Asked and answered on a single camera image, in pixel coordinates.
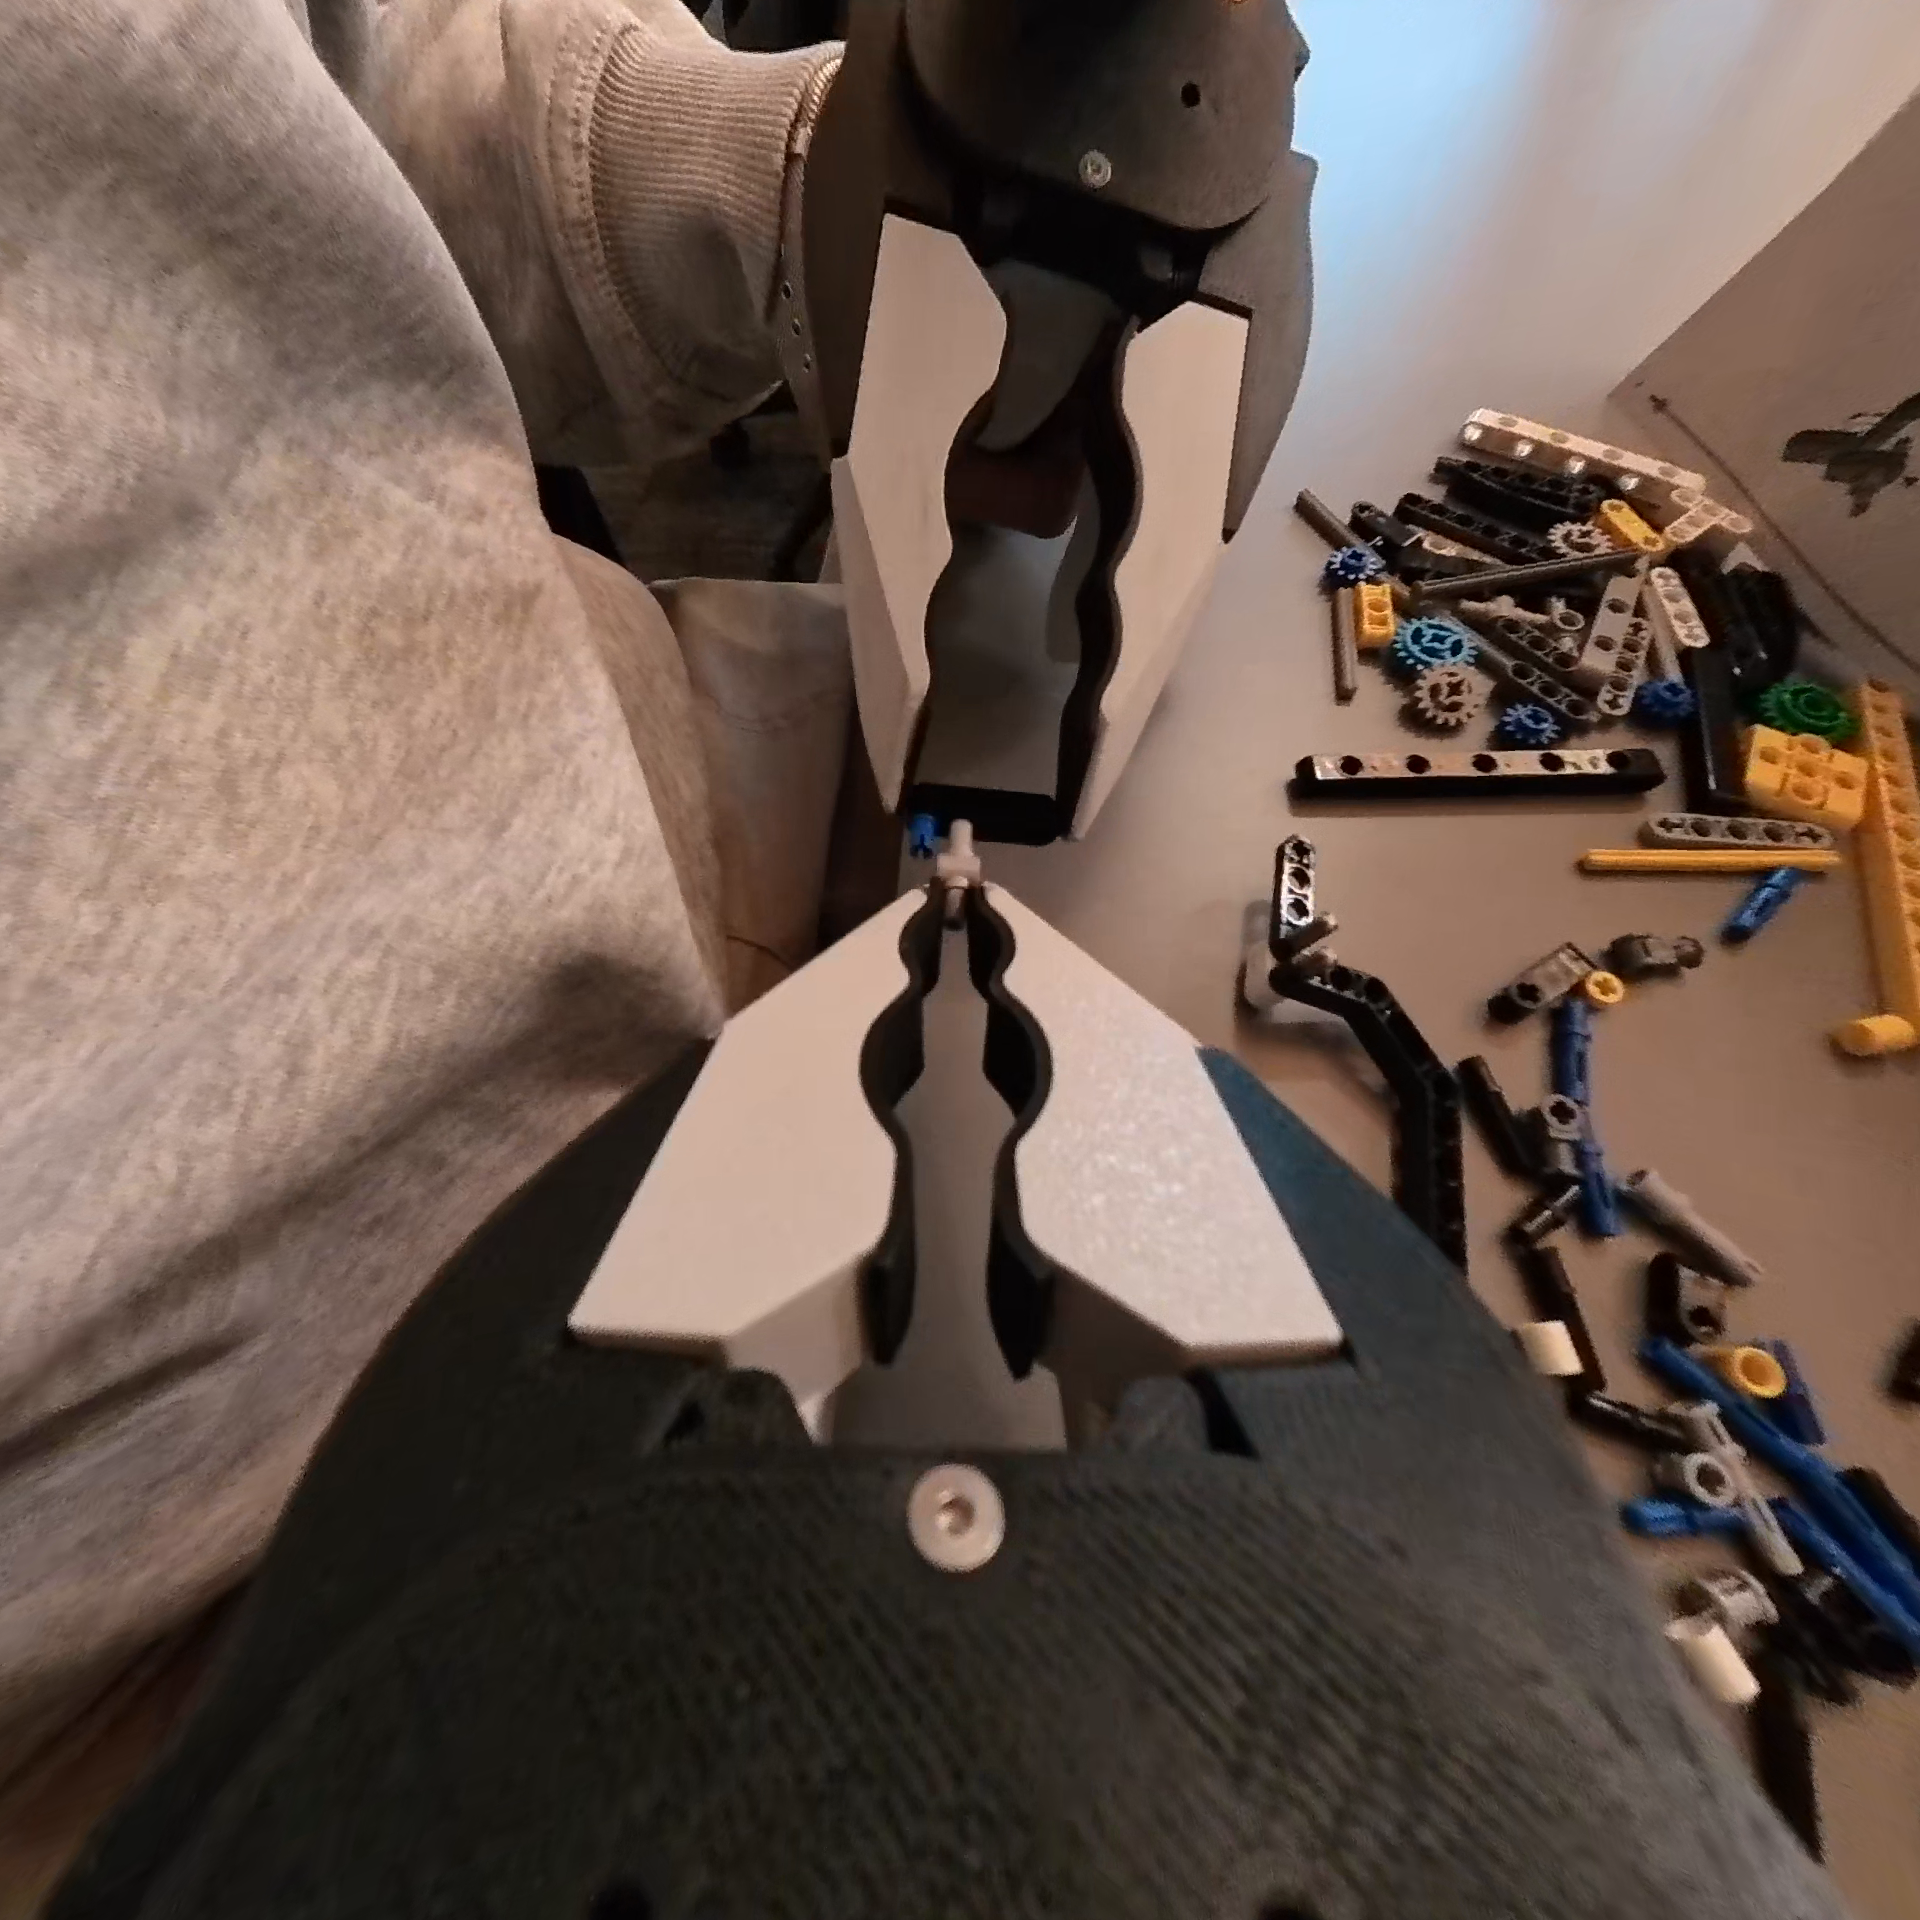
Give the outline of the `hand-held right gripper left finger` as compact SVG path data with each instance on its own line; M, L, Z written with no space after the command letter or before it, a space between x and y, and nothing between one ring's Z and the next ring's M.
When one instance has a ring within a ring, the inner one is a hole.
M730 1019L571 1310L580 1343L772 1376L816 1437L898 1356L919 1271L898 1109L942 938L911 892Z

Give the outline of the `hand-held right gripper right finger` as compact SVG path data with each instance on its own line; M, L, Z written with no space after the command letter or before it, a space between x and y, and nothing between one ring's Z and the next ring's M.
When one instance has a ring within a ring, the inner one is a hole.
M1068 1445L1144 1379L1319 1365L1345 1334L1187 1029L1001 885L968 899L996 1154L989 1310Z

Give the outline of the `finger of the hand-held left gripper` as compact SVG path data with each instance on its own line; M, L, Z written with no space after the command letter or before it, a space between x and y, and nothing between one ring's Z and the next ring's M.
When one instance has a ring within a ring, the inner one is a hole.
M991 395L1008 320L965 240L898 211L878 228L834 545L877 794L898 810L932 689L930 604L952 559L949 455Z
M1057 835L1086 835L1139 745L1228 551L1250 323L1180 304L1131 325L1086 415L1086 479L1047 610L1074 664Z

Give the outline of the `black and blue pin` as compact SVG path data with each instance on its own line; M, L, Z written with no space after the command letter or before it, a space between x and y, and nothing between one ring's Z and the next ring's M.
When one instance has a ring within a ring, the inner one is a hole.
M965 783L913 783L901 804L901 819L913 812L934 812L945 823L965 819L973 824L978 842L1047 847L1068 835L1071 813L1054 794L965 784Z

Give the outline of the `person's left forearm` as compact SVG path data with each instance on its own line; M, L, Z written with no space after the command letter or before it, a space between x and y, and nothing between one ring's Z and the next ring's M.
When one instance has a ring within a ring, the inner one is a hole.
M679 2L308 5L467 283L533 460L655 466L797 371L805 155L842 59Z

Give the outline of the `black angled lego assembly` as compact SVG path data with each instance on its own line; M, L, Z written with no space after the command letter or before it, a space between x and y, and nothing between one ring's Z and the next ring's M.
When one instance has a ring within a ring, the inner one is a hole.
M1241 945L1237 996L1252 1017L1285 1004L1330 1014L1379 1071L1394 1114L1394 1196L1461 1271L1468 1271L1462 1096L1454 1071L1380 975L1331 950L1337 918L1317 897L1317 847L1279 841L1265 929Z

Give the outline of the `long black lego beam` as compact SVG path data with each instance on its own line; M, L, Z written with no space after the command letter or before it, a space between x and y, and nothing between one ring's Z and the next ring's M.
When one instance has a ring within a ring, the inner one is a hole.
M1666 781L1662 756L1641 748L1426 749L1302 756L1285 790L1299 803L1412 803L1542 794L1644 795Z

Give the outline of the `lego instruction booklet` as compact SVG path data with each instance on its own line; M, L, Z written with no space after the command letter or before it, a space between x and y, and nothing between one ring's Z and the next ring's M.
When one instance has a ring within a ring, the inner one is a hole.
M1610 394L1753 527L1817 628L1919 677L1919 102Z

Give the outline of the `yellow lego axle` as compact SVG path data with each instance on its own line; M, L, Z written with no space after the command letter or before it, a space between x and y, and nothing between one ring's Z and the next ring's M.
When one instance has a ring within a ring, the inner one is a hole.
M1832 873L1843 867L1840 851L1789 850L1789 847L1676 847L1676 850L1592 850L1575 857L1575 867L1589 875L1664 875L1704 873L1737 875L1768 873L1775 869Z

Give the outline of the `pile of small lego pins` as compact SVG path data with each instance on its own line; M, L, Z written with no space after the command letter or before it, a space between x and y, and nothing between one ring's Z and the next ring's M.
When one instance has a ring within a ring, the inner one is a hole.
M1592 1116L1598 1012L1625 980L1569 941L1505 981L1495 1023L1546 1017L1549 1081L1518 1108L1483 1055L1455 1076L1500 1164L1533 1194L1503 1230L1533 1306L1523 1343L1589 1429L1649 1460L1645 1495L1622 1504L1644 1540L1725 1540L1740 1566L1685 1588L1671 1637L1704 1688L1738 1708L1768 1797L1815 1857L1826 1856L1812 1702L1847 1708L1864 1680L1915 1685L1915 1524L1864 1469L1827 1455L1827 1430L1788 1346L1740 1341L1750 1262L1712 1243L1683 1196L1650 1169L1613 1181ZM1570 1270L1572 1230L1658 1239L1644 1275L1641 1356L1664 1405L1609 1387Z

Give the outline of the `yellow lego block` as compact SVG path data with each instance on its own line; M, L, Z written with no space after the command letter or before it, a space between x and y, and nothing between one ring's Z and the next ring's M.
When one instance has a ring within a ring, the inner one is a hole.
M1818 733L1753 726L1740 733L1743 800L1757 815L1858 830L1868 810L1868 760Z

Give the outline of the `long yellow lego beam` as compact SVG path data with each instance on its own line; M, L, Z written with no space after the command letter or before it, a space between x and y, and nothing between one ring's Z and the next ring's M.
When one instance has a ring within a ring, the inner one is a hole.
M1901 693L1864 679L1855 706L1868 803L1854 842L1881 1008L1843 1021L1832 1041L1881 1059L1919 1046L1919 784Z

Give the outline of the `beige pants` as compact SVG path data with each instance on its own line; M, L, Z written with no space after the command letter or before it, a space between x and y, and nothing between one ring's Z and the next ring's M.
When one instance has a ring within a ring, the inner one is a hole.
M839 583L670 579L688 668L737 1012L901 892L901 827L877 792Z

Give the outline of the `pile of beams and gears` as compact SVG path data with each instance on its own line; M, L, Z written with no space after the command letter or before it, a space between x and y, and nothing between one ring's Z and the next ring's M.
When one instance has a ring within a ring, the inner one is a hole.
M1833 688L1858 715L1855 688L1872 679L1849 679L1823 649L1785 574L1753 553L1750 522L1717 499L1702 474L1633 446L1477 408L1423 486L1392 503L1359 499L1331 513L1380 553L1399 623L1454 617L1477 636L1474 668L1493 680L1477 721L1461 731L1424 731L1405 706L1410 680L1387 668L1387 646L1356 636L1356 693L1360 670L1375 666L1412 731L1399 752L1510 752L1493 740L1495 721L1509 702L1535 701L1566 721L1557 748L1641 748L1662 756L1669 781L1658 792L1598 799L1679 800L1644 819L1757 815L1740 781L1740 733L1757 726L1754 697L1779 679L1803 677ZM1697 717L1676 729L1634 726L1629 708L1645 679L1685 679ZM1915 698L1888 683L1906 706L1915 760ZM1854 833L1836 841L1840 869L1855 873L1861 892ZM1719 931L1729 949L1750 945L1799 882L1826 873L1737 875L1754 882ZM1849 1019L1881 1008L1870 945L1868 972L1873 996Z

